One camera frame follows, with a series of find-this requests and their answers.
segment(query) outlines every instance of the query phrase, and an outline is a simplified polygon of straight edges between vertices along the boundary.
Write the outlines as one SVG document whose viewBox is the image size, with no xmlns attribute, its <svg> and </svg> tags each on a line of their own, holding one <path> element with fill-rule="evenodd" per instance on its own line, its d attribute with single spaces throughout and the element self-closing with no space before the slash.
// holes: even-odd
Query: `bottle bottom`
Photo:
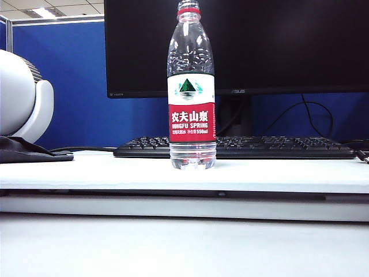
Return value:
<svg viewBox="0 0 369 277">
<path fill-rule="evenodd" d="M 209 169 L 216 161 L 216 143 L 171 143 L 170 154 L 176 169 Z"/>
</svg>

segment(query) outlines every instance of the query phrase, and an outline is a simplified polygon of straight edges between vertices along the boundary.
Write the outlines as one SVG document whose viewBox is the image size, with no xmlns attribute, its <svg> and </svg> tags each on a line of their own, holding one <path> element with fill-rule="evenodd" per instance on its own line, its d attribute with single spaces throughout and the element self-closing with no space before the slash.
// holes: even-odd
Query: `plastic bottle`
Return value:
<svg viewBox="0 0 369 277">
<path fill-rule="evenodd" d="M 214 64 L 199 4 L 178 4 L 167 59 L 170 155 L 177 169 L 208 169 L 216 160 Z"/>
</svg>

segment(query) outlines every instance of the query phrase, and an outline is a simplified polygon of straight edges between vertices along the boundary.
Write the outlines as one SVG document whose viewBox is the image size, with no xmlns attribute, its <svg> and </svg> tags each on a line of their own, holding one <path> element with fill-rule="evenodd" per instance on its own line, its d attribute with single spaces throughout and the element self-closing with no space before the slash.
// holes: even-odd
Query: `computer monitor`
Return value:
<svg viewBox="0 0 369 277">
<path fill-rule="evenodd" d="M 216 95 L 369 91 L 369 2 L 198 0 Z M 105 0 L 109 98 L 167 95 L 175 0 Z"/>
</svg>

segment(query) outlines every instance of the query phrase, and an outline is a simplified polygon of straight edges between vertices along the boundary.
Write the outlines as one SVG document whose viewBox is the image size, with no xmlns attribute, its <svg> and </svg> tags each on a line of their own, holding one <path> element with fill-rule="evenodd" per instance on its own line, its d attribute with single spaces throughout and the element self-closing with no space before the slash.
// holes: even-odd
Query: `blue cubicle partition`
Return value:
<svg viewBox="0 0 369 277">
<path fill-rule="evenodd" d="M 118 146 L 138 136 L 167 135 L 167 100 L 108 99 L 104 56 L 104 23 L 16 26 L 14 52 L 30 60 L 55 90 L 52 122 L 36 142 L 46 148 L 70 145 Z M 369 137 L 367 93 L 306 94 L 334 115 L 333 138 Z M 260 134 L 300 95 L 253 97 L 254 134 Z M 311 106 L 313 121 L 326 133 L 329 115 Z M 295 107 L 269 135 L 315 136 L 303 105 Z"/>
<path fill-rule="evenodd" d="M 119 146 L 138 136 L 167 135 L 166 98 L 106 96 L 104 23 L 14 27 L 13 44 L 54 87 L 54 115 L 36 144 Z"/>
<path fill-rule="evenodd" d="M 6 50 L 6 25 L 0 21 L 0 49 Z"/>
</svg>

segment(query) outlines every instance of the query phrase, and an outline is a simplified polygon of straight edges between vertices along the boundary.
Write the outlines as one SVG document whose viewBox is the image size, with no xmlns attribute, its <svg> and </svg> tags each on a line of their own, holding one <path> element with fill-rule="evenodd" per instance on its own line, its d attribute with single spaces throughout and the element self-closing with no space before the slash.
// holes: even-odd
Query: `black keyboard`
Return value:
<svg viewBox="0 0 369 277">
<path fill-rule="evenodd" d="M 114 151 L 121 158 L 169 158 L 168 137 L 140 137 Z M 353 159 L 355 151 L 321 137 L 218 137 L 218 159 Z"/>
</svg>

